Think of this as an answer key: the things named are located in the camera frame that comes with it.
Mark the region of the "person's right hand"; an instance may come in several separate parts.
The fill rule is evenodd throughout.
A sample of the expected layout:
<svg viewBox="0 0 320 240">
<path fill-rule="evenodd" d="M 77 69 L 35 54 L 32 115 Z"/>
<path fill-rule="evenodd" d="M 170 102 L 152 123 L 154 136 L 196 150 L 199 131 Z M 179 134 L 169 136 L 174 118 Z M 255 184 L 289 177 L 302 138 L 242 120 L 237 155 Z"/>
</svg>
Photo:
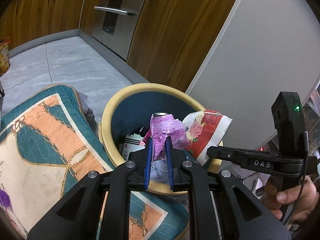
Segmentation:
<svg viewBox="0 0 320 240">
<path fill-rule="evenodd" d="M 303 191 L 299 196 L 301 186 L 295 186 L 285 191 L 277 191 L 270 177 L 265 185 L 264 200 L 262 203 L 278 218 L 281 219 L 283 213 L 280 208 L 283 205 L 297 203 L 291 221 L 303 222 L 306 220 L 312 211 L 315 209 L 319 200 L 319 193 L 313 181 L 307 176 L 304 180 Z"/>
</svg>

